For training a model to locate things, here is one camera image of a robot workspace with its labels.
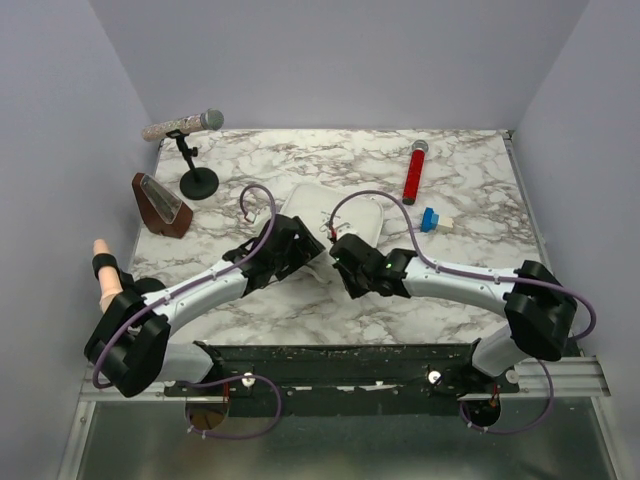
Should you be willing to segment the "pink toy microphone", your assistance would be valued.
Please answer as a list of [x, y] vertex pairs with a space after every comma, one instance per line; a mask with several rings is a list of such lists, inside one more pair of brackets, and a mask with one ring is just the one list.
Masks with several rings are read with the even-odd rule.
[[115, 257], [104, 239], [97, 239], [93, 245], [94, 258], [101, 262], [98, 268], [98, 281], [101, 289], [100, 308], [106, 312], [114, 298], [122, 291], [119, 271]]

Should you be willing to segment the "blue toy block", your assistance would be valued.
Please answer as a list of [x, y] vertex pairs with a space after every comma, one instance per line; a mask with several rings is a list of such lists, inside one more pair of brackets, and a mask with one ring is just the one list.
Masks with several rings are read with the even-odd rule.
[[423, 233], [431, 231], [449, 232], [454, 228], [451, 218], [438, 214], [433, 208], [427, 207], [422, 216], [420, 231]]

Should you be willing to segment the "red glitter microphone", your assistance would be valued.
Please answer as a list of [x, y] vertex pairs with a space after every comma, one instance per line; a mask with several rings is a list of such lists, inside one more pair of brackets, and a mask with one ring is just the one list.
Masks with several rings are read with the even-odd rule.
[[424, 140], [416, 140], [411, 147], [410, 162], [402, 194], [402, 203], [405, 205], [413, 205], [416, 201], [428, 151], [429, 145]]

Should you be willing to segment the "black round stand base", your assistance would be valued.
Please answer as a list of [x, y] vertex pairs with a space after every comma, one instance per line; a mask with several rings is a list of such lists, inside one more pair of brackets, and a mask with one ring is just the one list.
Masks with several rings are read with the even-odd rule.
[[164, 290], [165, 288], [166, 286], [163, 282], [151, 277], [140, 278], [133, 283], [134, 291], [140, 296]]

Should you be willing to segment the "black microphone stand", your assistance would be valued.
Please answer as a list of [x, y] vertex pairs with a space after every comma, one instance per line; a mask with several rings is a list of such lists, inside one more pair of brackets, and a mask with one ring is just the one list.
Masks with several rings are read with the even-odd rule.
[[195, 166], [193, 159], [198, 156], [198, 149], [188, 146], [187, 134], [180, 130], [173, 130], [166, 136], [175, 141], [179, 152], [188, 165], [188, 170], [180, 179], [181, 193], [190, 200], [204, 200], [214, 195], [219, 187], [219, 178], [211, 169]]

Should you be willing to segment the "black mounting base rail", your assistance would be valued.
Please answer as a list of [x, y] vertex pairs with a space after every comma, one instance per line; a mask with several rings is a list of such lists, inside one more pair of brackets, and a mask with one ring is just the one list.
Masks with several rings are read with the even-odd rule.
[[231, 413], [241, 417], [454, 415], [458, 400], [488, 400], [519, 387], [471, 367], [470, 344], [206, 346], [213, 370], [205, 388], [178, 382], [169, 397], [192, 402], [230, 384]]

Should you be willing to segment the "brown metronome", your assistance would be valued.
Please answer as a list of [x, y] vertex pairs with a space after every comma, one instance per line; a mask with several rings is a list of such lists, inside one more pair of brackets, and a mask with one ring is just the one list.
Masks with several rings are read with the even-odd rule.
[[181, 239], [187, 233], [192, 209], [154, 177], [137, 173], [132, 189], [144, 225], [156, 235]]

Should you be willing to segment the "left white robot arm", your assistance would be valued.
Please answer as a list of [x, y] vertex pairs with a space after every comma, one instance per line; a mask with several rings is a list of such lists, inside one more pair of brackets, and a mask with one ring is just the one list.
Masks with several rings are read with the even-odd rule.
[[170, 338], [209, 311], [265, 288], [326, 251], [299, 217], [276, 215], [260, 234], [226, 252], [209, 269], [172, 287], [144, 292], [134, 282], [115, 293], [84, 347], [108, 386], [131, 398], [154, 382], [188, 383], [201, 395], [222, 380], [203, 344]]

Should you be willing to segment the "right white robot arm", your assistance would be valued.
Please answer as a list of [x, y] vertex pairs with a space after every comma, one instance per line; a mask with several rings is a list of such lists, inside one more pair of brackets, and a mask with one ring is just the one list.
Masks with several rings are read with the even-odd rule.
[[477, 341], [460, 367], [461, 382], [471, 391], [485, 390], [527, 358], [556, 362], [563, 356], [577, 302], [539, 262], [488, 269], [424, 260], [415, 250], [383, 254], [354, 234], [336, 240], [329, 255], [352, 298], [375, 292], [444, 299], [505, 318], [507, 324]]

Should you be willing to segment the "grey medicine kit box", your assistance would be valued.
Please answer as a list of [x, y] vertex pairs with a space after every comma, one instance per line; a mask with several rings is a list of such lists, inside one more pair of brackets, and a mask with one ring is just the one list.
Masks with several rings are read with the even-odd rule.
[[[313, 236], [325, 247], [325, 252], [314, 258], [302, 270], [311, 274], [319, 283], [327, 284], [339, 280], [332, 267], [328, 251], [329, 217], [346, 194], [326, 186], [311, 183], [296, 185], [280, 209], [287, 217], [299, 217]], [[333, 226], [338, 236], [351, 233], [358, 235], [368, 245], [376, 247], [384, 222], [384, 209], [372, 196], [358, 196], [342, 205], [334, 216]]]

